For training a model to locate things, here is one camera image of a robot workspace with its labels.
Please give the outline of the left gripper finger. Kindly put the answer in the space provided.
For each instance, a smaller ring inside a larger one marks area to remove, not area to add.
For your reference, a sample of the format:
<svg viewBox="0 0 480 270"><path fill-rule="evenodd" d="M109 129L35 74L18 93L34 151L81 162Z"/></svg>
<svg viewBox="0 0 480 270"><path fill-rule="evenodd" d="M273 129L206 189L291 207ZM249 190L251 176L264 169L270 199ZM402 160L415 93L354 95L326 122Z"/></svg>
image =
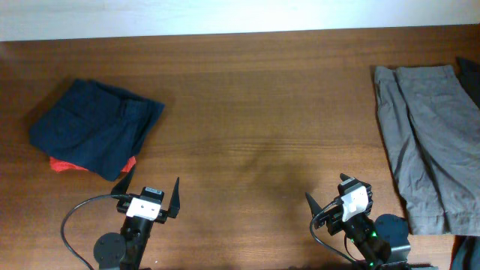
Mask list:
<svg viewBox="0 0 480 270"><path fill-rule="evenodd" d="M136 166L133 166L130 171L113 187L110 192L112 195L125 195L127 193L135 169Z"/></svg>
<svg viewBox="0 0 480 270"><path fill-rule="evenodd" d="M169 218L176 218L181 208L180 195L179 195L179 180L180 178L176 179L175 186L172 191L172 196L171 196L169 208L167 211L167 216Z"/></svg>

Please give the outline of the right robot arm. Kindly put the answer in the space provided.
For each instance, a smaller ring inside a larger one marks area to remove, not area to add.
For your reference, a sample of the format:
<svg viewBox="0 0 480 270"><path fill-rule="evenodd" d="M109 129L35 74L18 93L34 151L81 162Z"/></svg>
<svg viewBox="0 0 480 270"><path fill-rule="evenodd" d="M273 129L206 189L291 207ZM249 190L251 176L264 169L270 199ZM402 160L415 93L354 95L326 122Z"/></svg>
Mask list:
<svg viewBox="0 0 480 270"><path fill-rule="evenodd" d="M348 260L354 269L434 268L428 264L408 263L411 245L409 227L404 218L393 214L382 214L376 220L369 218L374 203L370 184L343 173L340 180L337 186L339 195L326 206L320 206L309 193L305 194L312 215L309 230L317 243ZM327 227L330 236L343 232L343 243L352 242L363 258L355 259L349 251L343 253L320 240L315 230L321 227Z"/></svg>

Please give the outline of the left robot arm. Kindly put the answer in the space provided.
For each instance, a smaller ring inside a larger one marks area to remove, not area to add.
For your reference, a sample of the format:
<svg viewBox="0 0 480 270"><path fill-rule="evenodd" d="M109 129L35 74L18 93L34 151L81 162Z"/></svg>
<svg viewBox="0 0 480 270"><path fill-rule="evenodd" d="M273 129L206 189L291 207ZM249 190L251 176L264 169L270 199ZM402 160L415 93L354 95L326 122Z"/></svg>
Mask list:
<svg viewBox="0 0 480 270"><path fill-rule="evenodd" d="M124 214L119 232L102 235L94 245L100 270L140 269L152 228L176 218L180 210L179 181L175 182L168 209L162 208L164 192L144 187L139 194L128 193L135 169L131 169L111 191L117 197L117 212Z"/></svg>

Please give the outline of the grey shorts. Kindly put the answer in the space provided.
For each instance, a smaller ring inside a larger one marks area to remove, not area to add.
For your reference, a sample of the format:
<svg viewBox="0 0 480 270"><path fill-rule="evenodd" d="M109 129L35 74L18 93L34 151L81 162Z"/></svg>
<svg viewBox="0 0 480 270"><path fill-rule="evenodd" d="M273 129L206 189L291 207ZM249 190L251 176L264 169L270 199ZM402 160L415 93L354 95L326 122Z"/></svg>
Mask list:
<svg viewBox="0 0 480 270"><path fill-rule="evenodd" d="M412 233L479 235L479 108L451 65L378 66L377 117Z"/></svg>

